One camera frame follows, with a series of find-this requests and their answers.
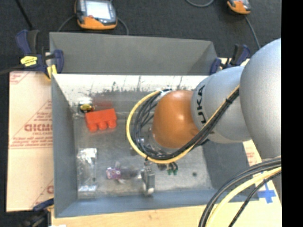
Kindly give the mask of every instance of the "red block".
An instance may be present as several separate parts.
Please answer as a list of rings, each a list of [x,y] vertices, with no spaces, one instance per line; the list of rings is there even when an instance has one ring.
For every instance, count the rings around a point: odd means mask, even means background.
[[[86,113],[85,121],[90,132],[95,132],[98,128],[105,130],[107,127],[113,129],[117,126],[114,108]]]

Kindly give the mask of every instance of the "yellow cable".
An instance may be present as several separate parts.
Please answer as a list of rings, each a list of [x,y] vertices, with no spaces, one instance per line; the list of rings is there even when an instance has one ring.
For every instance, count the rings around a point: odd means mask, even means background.
[[[265,173],[262,173],[261,175],[258,175],[246,182],[244,182],[243,184],[241,184],[240,186],[236,187],[234,190],[232,190],[229,194],[227,194],[225,196],[225,198],[222,199],[222,201],[217,205],[217,207],[212,211],[212,213],[209,216],[209,219],[205,225],[205,227],[209,227],[211,226],[215,216],[217,215],[217,213],[220,211],[220,209],[223,207],[224,204],[228,203],[234,196],[236,196],[238,193],[240,193],[241,191],[243,191],[244,189],[250,187],[251,185],[262,181],[268,177],[273,176],[274,174],[276,174],[277,172],[281,171],[282,167],[278,167],[275,168],[273,170],[267,171]]]
[[[136,105],[133,107],[133,109],[130,111],[129,115],[128,115],[128,118],[127,118],[127,121],[126,121],[126,136],[127,136],[127,139],[129,141],[129,143],[131,144],[131,146],[134,148],[134,150],[142,157],[144,158],[147,158],[149,161],[152,161],[154,163],[159,163],[159,164],[168,164],[168,163],[171,163],[171,162],[174,162],[174,161],[177,161],[179,159],[181,159],[183,156],[185,156],[191,149],[194,145],[192,145],[191,147],[189,147],[188,149],[186,149],[185,151],[183,151],[181,154],[179,154],[178,156],[172,158],[172,159],[168,159],[168,160],[158,160],[158,159],[154,159],[154,158],[151,158],[151,157],[148,157],[145,153],[143,153],[142,151],[140,151],[140,149],[137,147],[137,145],[133,142],[132,140],[132,137],[131,137],[131,134],[130,134],[130,124],[131,124],[131,120],[132,120],[132,117],[133,117],[133,114],[134,112],[137,110],[137,108],[145,101],[147,100],[148,98],[156,95],[160,93],[160,91],[155,91],[155,92],[152,92],[150,94],[148,94],[147,96],[145,96],[144,98],[142,98],[139,102],[136,103]]]
[[[239,85],[228,95],[227,98],[229,98],[236,90],[239,89]],[[195,145],[191,145],[188,149],[186,149],[185,151],[183,151],[182,153],[180,153],[179,155],[171,158],[171,159],[167,159],[167,160],[158,160],[158,159],[154,159],[154,158],[151,158],[151,157],[148,157],[145,153],[143,153],[142,151],[140,151],[140,149],[137,147],[137,145],[133,142],[132,140],[132,137],[131,137],[131,134],[130,134],[130,124],[131,124],[131,121],[132,121],[132,117],[133,117],[133,114],[134,112],[137,110],[137,108],[142,104],[144,103],[144,101],[146,101],[147,99],[149,99],[150,97],[160,93],[161,91],[154,91],[148,95],[146,95],[145,97],[143,97],[139,102],[136,103],[136,105],[132,108],[132,110],[130,111],[129,115],[128,115],[128,118],[127,118],[127,121],[126,121],[126,136],[127,136],[127,139],[129,141],[129,143],[131,144],[131,146],[133,147],[133,149],[142,157],[148,159],[149,161],[152,161],[154,163],[159,163],[159,164],[168,164],[168,163],[171,163],[171,162],[175,162],[179,159],[181,159],[183,156],[185,156]],[[213,115],[209,118],[209,120],[205,123],[205,125],[203,126],[204,127],[207,127],[209,122],[212,120],[212,118],[216,115],[216,113],[221,109],[221,107],[223,106],[223,104],[225,103],[225,101],[217,108],[217,110],[213,113]]]

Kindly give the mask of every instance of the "yellow clamp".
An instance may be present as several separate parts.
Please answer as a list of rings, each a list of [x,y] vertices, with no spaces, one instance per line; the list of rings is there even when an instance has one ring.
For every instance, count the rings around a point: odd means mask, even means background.
[[[25,56],[23,57],[20,62],[22,65],[25,65],[26,67],[28,66],[33,66],[33,65],[36,65],[36,62],[37,62],[38,58],[36,56]]]
[[[51,65],[51,66],[47,67],[47,73],[48,73],[49,78],[52,77],[52,74],[57,74],[56,65]]]

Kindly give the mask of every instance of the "clamp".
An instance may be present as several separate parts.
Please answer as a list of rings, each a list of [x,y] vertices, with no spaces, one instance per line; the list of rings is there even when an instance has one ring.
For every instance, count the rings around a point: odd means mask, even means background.
[[[222,69],[229,67],[240,66],[250,55],[250,50],[246,45],[235,44],[233,56],[230,60],[227,60],[225,64],[222,63],[220,58],[215,58],[213,61],[209,75],[212,75]]]
[[[22,30],[15,39],[17,46],[23,52],[24,57],[20,60],[23,70],[42,71],[49,78],[52,73],[60,73],[63,69],[64,59],[62,50],[54,50],[48,56],[36,53],[36,36],[38,30]],[[48,66],[46,60],[52,59],[52,65]]]

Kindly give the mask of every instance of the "cable bundle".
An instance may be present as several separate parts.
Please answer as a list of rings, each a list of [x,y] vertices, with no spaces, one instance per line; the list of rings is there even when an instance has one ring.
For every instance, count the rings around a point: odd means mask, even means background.
[[[208,202],[199,222],[199,227],[209,227],[213,219],[215,218],[216,214],[220,211],[222,206],[228,203],[234,196],[238,193],[243,191],[244,189],[256,184],[257,182],[262,181],[247,197],[244,201],[243,205],[233,218],[232,222],[229,224],[229,227],[232,227],[233,224],[236,222],[240,214],[243,212],[245,207],[247,206],[248,202],[252,198],[252,196],[260,189],[265,183],[276,177],[277,175],[281,174],[282,167],[281,167],[282,159],[281,157],[267,160],[265,162],[253,165],[249,167],[247,170],[243,171],[242,173],[236,175],[234,178],[229,180],[226,184],[224,184],[218,192],[211,198]],[[229,194],[227,194],[220,203],[214,208],[217,200],[219,197],[226,192],[231,187],[234,187],[236,183],[242,182],[242,184],[236,188],[234,188]]]
[[[156,99],[161,95],[162,92],[166,92],[168,90],[170,89],[165,89],[163,91],[155,91],[142,98],[130,111],[126,122],[126,136],[133,149],[146,160],[150,160],[154,163],[159,164],[175,162],[181,159],[189,151],[194,149],[194,147],[205,143],[208,134],[214,129],[215,125],[218,123],[218,121],[222,117],[223,113],[227,110],[229,105],[239,95],[238,85],[193,139],[191,139],[187,144],[185,144],[175,152],[165,153],[162,151],[154,151],[151,147],[144,145],[141,135],[141,129],[153,117],[152,115],[150,115],[150,111],[157,105]],[[131,134],[130,125],[132,117],[139,107],[141,108],[139,109],[136,119],[134,120]]]

